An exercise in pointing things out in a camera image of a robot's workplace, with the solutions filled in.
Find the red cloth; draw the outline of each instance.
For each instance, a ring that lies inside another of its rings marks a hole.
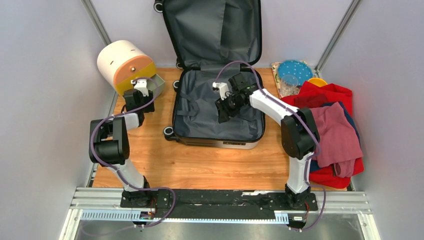
[[[352,91],[348,88],[336,85],[328,84],[322,87],[314,85],[308,81],[304,82],[300,88],[300,92],[297,95],[285,96],[281,100],[287,104],[295,105],[295,99],[298,97],[313,97],[320,94],[324,94],[328,99],[327,103],[335,103],[341,101],[346,108],[349,115],[352,115]]]
[[[328,103],[325,94],[319,94],[316,96],[300,96],[294,99],[294,106],[302,108],[320,108],[323,104]]]
[[[351,116],[353,116],[352,91],[349,90],[348,88],[345,88],[336,84],[328,84],[322,87],[318,87],[306,81],[300,88],[300,92],[298,95],[286,96],[286,97],[283,97],[281,100],[287,104],[296,106],[295,105],[296,98],[313,97],[313,96],[318,96],[321,94],[324,94],[325,97],[328,99],[328,102],[330,103],[341,101],[343,105],[345,106],[347,112]],[[353,175],[362,173],[363,171],[364,171],[364,163],[362,162],[362,158],[360,157],[355,160]],[[333,187],[337,189],[346,188],[351,182],[350,177],[338,177],[338,176],[334,176],[333,173],[334,173],[333,167],[331,165],[326,166],[321,168],[320,170],[311,172],[309,174],[309,180],[317,184],[321,184],[321,185],[325,185],[325,186],[329,186],[329,187]]]

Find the navy cloth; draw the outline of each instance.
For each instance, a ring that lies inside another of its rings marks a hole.
[[[353,118],[349,115],[349,113],[346,110],[346,107],[343,105],[343,103],[341,101],[339,101],[338,103],[343,108],[344,116],[346,117],[346,120],[349,122],[349,124],[352,126],[352,128],[355,129],[355,133],[356,133],[356,136],[358,137],[359,144],[361,144],[361,141],[360,141],[360,138],[359,138],[359,133],[358,133],[357,127],[355,126]],[[321,107],[332,106],[333,104],[335,104],[335,102],[324,103]],[[310,161],[310,167],[309,167],[310,173],[313,173],[313,172],[318,171],[320,169],[321,168],[318,166],[318,161],[316,161],[316,160]]]

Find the metal frame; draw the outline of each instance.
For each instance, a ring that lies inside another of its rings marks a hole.
[[[336,46],[337,42],[341,38],[343,32],[349,25],[349,22],[351,21],[352,17],[354,16],[361,2],[362,0],[352,0],[352,2],[350,3],[349,8],[347,9],[346,13],[341,19],[340,24],[335,30],[330,42],[328,43],[327,47],[324,50],[324,53],[322,54],[321,58],[318,61],[318,64],[315,67],[315,70],[318,73],[318,75],[320,75],[321,70],[324,68],[324,65],[329,59],[330,54],[332,53],[334,47]]]
[[[96,9],[95,9],[92,1],[91,0],[81,0],[81,2],[84,5],[85,10],[87,10],[87,13],[90,16],[95,28],[97,29],[97,32],[101,37],[101,40],[103,40],[104,45],[111,44],[111,39],[109,38],[108,32],[106,32],[106,29],[102,24],[102,21],[100,21],[100,17],[97,14]]]
[[[60,234],[60,240],[74,239],[80,221],[140,221],[141,213],[150,212],[150,208],[122,208],[120,207],[123,188],[78,187],[75,190],[70,208]],[[243,195],[259,195],[267,193],[282,193],[279,190],[257,190],[244,192]],[[313,191],[318,203],[317,214],[322,207],[324,193]],[[362,233],[366,240],[380,239],[374,222],[374,217],[365,192],[362,191],[328,191],[324,214],[354,214],[361,223]],[[267,220],[240,220],[240,219],[186,219],[167,218],[168,223],[221,223],[221,224],[287,224],[288,214],[303,214],[304,211],[289,210],[274,211],[275,219]],[[143,219],[144,222],[159,220]]]

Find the wooden surface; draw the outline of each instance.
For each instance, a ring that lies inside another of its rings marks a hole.
[[[277,96],[271,68],[258,68],[264,87]],[[151,187],[176,189],[283,190],[289,177],[289,158],[281,146],[280,126],[266,116],[265,134],[250,150],[186,146],[166,141],[163,129],[172,124],[176,93],[172,87],[182,70],[158,69],[165,80],[154,102],[155,112],[146,113],[141,127],[128,131],[130,158]],[[114,113],[125,104],[119,97]],[[115,175],[99,167],[93,187],[122,187]]]

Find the suitcase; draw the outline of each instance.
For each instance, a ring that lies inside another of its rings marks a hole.
[[[264,135],[265,115],[244,106],[238,116],[218,123],[215,101],[220,95],[212,90],[212,83],[229,62],[243,60],[253,65],[261,57],[260,0],[159,2],[177,65],[183,68],[179,81],[174,83],[172,126],[163,130],[165,138],[185,145],[254,148]],[[238,73],[252,84],[256,82],[244,64],[226,68],[219,81],[228,83]]]

